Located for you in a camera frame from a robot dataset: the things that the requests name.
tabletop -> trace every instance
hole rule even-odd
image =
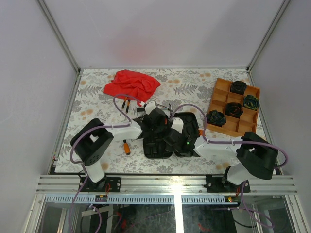
[[[181,104],[192,103],[207,112],[217,78],[231,81],[240,80],[249,85],[245,69],[131,69],[148,74],[157,79],[161,86],[150,100],[173,109]],[[112,97],[103,94],[104,86],[113,80],[119,69],[85,69],[80,79],[76,98],[72,107],[63,144],[58,155],[55,172],[79,172],[81,165],[70,162],[71,139],[92,119],[99,118],[104,124],[124,122],[124,116],[114,107]],[[118,99],[121,107],[123,100]],[[130,118],[137,118],[137,105],[132,102]],[[200,129],[203,116],[194,107],[183,107],[182,112],[196,115]],[[208,138],[231,138],[228,135],[206,130]],[[260,117],[256,134],[265,139]],[[147,159],[143,153],[142,139],[127,141],[131,154],[124,153],[123,142],[113,141],[101,157],[102,168],[108,173],[145,174],[223,174],[229,165],[239,162],[236,158],[207,154],[192,158],[179,158],[174,154],[168,159]],[[74,160],[80,158],[74,153]]]

wooden compartment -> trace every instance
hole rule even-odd
[[[236,102],[243,105],[244,96],[252,95],[260,98],[260,89],[247,86],[244,95],[239,95],[230,92],[232,81],[218,78],[216,81],[215,89],[212,99],[208,108],[208,113],[214,109],[225,114],[225,107],[227,103]],[[238,137],[243,136],[245,132],[256,132],[258,110],[254,111],[248,108],[243,108],[243,114],[240,119],[225,115],[227,123],[222,127],[208,124],[209,130],[214,130],[229,136]]]

orange handle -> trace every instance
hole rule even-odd
[[[124,142],[124,151],[126,155],[129,155],[131,153],[130,147],[128,146],[126,140],[123,140]]]

crumpled red fabric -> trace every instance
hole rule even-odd
[[[114,80],[104,87],[104,93],[111,96],[126,94],[145,102],[160,85],[159,81],[147,74],[125,69],[116,73]]]

white wall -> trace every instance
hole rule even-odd
[[[46,0],[81,67],[246,67],[283,0]]]
[[[267,115],[275,143],[290,160],[284,167],[292,174],[311,216],[311,1],[292,1],[253,68],[261,88],[260,103]]]
[[[36,1],[2,0],[0,32],[0,232],[18,233],[75,73]]]

